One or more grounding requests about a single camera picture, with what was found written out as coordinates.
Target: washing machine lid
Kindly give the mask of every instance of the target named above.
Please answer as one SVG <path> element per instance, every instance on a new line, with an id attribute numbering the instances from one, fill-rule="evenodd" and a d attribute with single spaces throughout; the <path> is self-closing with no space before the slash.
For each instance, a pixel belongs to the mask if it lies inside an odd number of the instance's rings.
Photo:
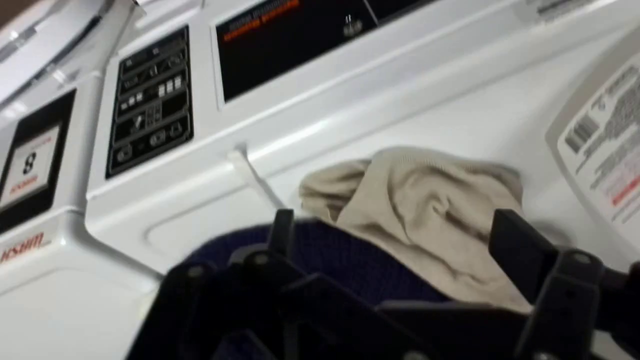
<path id="1" fill-rule="evenodd" d="M 64 58 L 112 0 L 41 0 L 0 29 L 0 108 Z"/>

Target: white washing machine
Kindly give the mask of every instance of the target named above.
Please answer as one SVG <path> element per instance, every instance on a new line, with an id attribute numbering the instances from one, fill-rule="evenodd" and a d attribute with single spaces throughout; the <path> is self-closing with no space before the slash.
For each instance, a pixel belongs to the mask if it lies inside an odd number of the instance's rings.
<path id="1" fill-rule="evenodd" d="M 102 75 L 131 10 L 41 1 L 0 31 L 2 359 L 123 358 L 158 283 L 84 226 Z"/>
<path id="2" fill-rule="evenodd" d="M 302 214 L 309 172 L 415 145 L 518 169 L 529 221 L 630 261 L 544 132 L 636 0 L 217 0 L 172 19 L 130 24 L 107 68 L 86 226 L 114 249 L 164 273 L 277 207 Z"/>

